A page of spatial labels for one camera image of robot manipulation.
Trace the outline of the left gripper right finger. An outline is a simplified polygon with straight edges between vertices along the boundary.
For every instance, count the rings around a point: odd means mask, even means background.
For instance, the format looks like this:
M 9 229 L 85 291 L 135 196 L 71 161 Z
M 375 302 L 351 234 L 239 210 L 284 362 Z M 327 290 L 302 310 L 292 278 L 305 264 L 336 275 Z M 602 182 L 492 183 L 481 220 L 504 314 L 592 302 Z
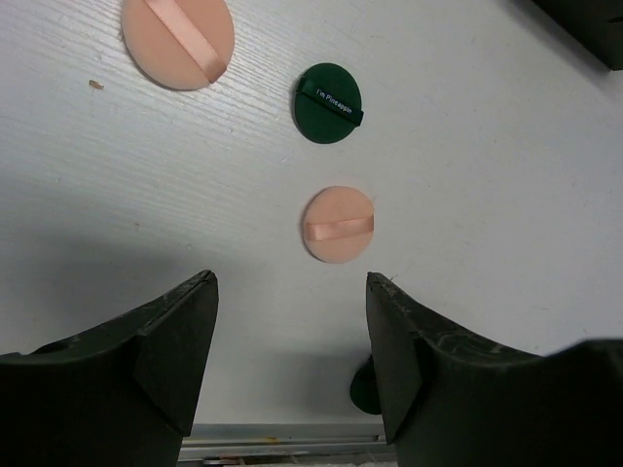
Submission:
M 400 465 L 621 464 L 621 341 L 530 354 L 460 326 L 376 272 L 366 316 L 385 436 Z

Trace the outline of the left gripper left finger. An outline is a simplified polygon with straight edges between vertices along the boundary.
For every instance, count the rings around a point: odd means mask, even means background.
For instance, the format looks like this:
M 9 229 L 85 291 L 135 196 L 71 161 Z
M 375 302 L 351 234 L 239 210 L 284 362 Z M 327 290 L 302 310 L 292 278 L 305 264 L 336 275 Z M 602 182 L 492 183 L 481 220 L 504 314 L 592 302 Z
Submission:
M 204 270 L 154 301 L 1 358 L 5 466 L 173 466 L 191 434 L 219 294 Z

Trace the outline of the pink puff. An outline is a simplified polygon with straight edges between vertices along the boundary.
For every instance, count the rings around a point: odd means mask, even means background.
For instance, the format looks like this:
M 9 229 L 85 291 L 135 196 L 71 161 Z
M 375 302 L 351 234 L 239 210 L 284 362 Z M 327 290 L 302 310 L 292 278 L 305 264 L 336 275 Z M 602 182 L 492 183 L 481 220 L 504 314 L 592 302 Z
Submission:
M 121 26 L 136 65 L 171 90 L 199 90 L 218 81 L 235 47 L 233 19 L 220 0 L 127 0 Z
M 370 244 L 375 227 L 373 202 L 361 191 L 329 187 L 308 204 L 302 218 L 302 238 L 317 260 L 343 264 Z

